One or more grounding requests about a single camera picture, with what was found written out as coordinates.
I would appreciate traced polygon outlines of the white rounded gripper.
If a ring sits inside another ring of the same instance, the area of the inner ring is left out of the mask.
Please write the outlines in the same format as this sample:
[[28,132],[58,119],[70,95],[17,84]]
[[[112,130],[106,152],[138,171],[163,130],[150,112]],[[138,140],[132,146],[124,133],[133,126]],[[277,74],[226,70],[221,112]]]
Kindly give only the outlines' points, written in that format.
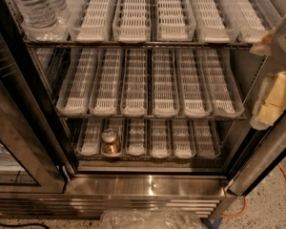
[[[254,43],[250,53],[272,57],[286,66],[286,14],[277,28],[270,29],[260,41]],[[255,102],[251,126],[266,130],[273,126],[286,110],[286,71],[268,74],[262,81]]]

